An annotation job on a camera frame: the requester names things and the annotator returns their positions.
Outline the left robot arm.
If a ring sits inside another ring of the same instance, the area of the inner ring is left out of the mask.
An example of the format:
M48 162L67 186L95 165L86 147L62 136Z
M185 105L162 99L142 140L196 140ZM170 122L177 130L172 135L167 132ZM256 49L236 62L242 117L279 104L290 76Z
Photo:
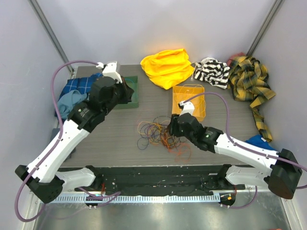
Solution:
M19 165L15 173L45 204L55 200L62 192L78 187L97 191L102 175L93 166L79 170L59 172L58 169L73 149L85 139L117 104L131 102L134 90L124 79L102 77L92 84L89 98L74 106L58 133L45 150L30 164Z

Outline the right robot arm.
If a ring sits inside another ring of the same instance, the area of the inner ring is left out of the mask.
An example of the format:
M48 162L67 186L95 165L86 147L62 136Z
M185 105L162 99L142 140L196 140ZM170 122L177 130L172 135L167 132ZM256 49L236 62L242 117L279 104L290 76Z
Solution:
M263 149L228 137L226 133L202 124L191 114L173 114L168 125L170 135L185 137L197 148L235 158L247 164L239 167L224 165L217 176L217 185L228 189L232 185L252 185L268 188L275 195L292 199L302 176L294 154Z

